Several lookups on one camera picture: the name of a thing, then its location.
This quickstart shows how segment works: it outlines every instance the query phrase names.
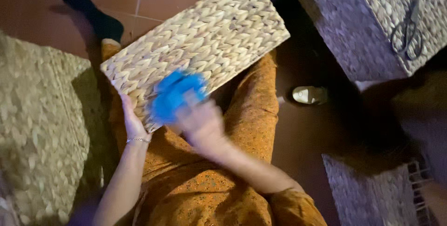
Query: foot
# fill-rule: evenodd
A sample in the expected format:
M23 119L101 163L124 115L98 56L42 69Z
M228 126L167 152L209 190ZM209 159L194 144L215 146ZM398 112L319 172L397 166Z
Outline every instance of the foot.
M93 27L99 39L113 39L118 43L124 32L124 26L115 18L101 12L91 0L63 0L72 9L81 12Z
M298 103L321 105L328 101L328 91L323 87L300 86L293 90L292 97Z

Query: hand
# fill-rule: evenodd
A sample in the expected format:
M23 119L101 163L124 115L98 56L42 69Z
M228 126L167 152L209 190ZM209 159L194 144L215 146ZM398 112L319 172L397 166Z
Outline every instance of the hand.
M188 105L176 112L177 126L197 153L208 159L216 157L229 144L222 112L213 100L199 103L192 92L185 93L185 99Z
M148 134L142 122L138 119L134 113L134 106L132 100L126 94L120 94L122 101L122 109L124 110L124 123L126 124L127 138L142 138L150 141L152 134Z

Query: blue brush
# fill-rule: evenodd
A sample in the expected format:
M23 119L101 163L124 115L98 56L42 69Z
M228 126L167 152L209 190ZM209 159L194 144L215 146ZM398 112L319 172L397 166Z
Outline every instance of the blue brush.
M156 88L157 97L152 102L151 112L158 124L173 124L176 122L175 112L186 106L183 94L193 90L199 101L205 99L200 89L205 86L204 79L198 75L186 75L179 70L172 72L160 81Z

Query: brown tile floor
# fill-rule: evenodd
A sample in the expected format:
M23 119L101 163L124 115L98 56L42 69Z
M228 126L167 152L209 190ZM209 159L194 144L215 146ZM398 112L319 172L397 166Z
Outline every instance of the brown tile floor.
M123 23L122 43L128 45L196 0L93 1ZM297 0L283 0L276 6L292 33L292 38L278 48L278 96L286 96L295 86L328 86L337 91L349 87ZM91 28L61 0L0 0L0 16L0 29L7 34L89 58L98 65L98 46ZM215 94L222 106L228 104L236 85L237 78ZM284 103L278 114L273 157L273 164L297 179L315 199L329 225L339 222L321 153L352 139L345 128L348 112L341 114L340 110L343 107L338 103L311 107Z

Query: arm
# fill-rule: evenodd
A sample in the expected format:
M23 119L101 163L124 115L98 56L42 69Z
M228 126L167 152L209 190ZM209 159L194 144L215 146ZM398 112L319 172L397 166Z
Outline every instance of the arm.
M258 192L269 194L290 188L304 192L297 182L277 167L258 160L233 145L224 134L222 114L213 101L204 104L188 102L189 106L176 114L178 126L200 155L229 169Z
M152 135L144 130L141 121L133 112L130 97L121 95L121 99L127 137L150 140ZM99 203L93 225L114 225L135 206L140 193L147 149L148 144L139 140L132 140L126 145L118 167Z

